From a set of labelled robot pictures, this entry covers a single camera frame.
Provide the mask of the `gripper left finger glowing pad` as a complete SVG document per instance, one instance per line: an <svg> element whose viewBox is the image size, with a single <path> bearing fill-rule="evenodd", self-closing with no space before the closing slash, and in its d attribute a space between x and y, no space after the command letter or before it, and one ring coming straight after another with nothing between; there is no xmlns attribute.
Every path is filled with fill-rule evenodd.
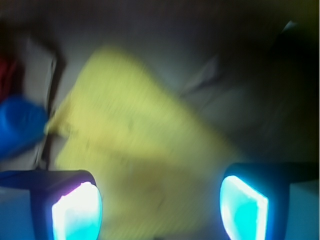
<svg viewBox="0 0 320 240"><path fill-rule="evenodd" d="M96 240L102 197L86 170L0 173L2 240Z"/></svg>

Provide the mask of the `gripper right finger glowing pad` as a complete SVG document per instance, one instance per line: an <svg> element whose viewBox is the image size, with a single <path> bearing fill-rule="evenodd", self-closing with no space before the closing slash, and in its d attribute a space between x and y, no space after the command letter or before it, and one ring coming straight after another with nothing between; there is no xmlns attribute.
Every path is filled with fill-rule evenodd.
<svg viewBox="0 0 320 240"><path fill-rule="evenodd" d="M230 240L318 240L320 166L234 163L224 173L219 205Z"/></svg>

